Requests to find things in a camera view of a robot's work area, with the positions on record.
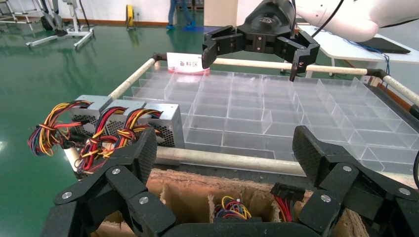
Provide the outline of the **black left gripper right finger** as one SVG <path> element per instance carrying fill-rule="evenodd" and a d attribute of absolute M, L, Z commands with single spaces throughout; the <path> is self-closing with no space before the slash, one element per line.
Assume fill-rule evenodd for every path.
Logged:
<path fill-rule="evenodd" d="M 381 236 L 419 233 L 419 195 L 413 188 L 363 166 L 343 146 L 295 128 L 293 153 L 316 188 L 298 220 L 321 236 L 331 234 L 344 210 L 367 219 Z"/>

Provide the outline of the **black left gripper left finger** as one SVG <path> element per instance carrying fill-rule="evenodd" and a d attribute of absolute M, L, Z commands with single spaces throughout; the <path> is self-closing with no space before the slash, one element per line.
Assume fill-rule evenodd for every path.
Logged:
<path fill-rule="evenodd" d="M 116 211 L 136 236 L 163 236 L 175 215 L 146 187 L 156 156 L 156 133 L 147 128 L 93 174 L 61 191 L 55 198 L 54 236 L 88 237 Z"/>

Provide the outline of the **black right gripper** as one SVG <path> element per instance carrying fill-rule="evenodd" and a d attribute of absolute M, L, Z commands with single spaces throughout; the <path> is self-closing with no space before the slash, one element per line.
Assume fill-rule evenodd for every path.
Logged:
<path fill-rule="evenodd" d="M 219 55 L 238 51 L 275 53 L 291 63 L 289 80 L 314 64 L 320 45 L 307 32 L 293 35 L 295 8 L 289 0 L 263 0 L 245 19 L 242 31 L 228 25 L 204 35 L 201 55 L 208 69 Z"/>

